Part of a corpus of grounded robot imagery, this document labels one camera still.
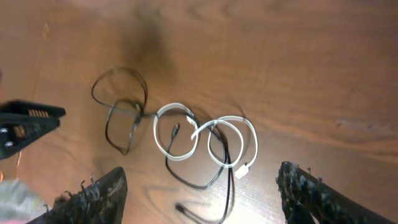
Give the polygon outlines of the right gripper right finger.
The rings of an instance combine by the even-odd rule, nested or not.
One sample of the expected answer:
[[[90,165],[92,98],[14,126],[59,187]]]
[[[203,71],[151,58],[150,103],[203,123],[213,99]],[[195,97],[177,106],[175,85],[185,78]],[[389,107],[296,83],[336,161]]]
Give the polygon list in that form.
[[[288,224],[391,223],[315,178],[289,161],[281,163],[276,178],[282,211]]]

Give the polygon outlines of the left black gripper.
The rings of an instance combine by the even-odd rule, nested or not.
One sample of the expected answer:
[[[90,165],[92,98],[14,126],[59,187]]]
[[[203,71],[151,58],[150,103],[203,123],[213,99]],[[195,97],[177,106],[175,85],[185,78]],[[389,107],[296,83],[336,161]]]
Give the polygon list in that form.
[[[64,108],[26,100],[1,104],[1,159],[8,159],[60,126]]]

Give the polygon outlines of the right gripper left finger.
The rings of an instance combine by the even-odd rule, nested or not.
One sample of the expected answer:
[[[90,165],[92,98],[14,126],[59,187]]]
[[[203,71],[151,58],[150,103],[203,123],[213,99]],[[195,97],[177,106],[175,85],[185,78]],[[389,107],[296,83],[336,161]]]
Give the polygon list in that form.
[[[116,167],[90,185],[80,184],[75,194],[65,191],[39,217],[28,224],[121,224],[127,198],[127,178]]]

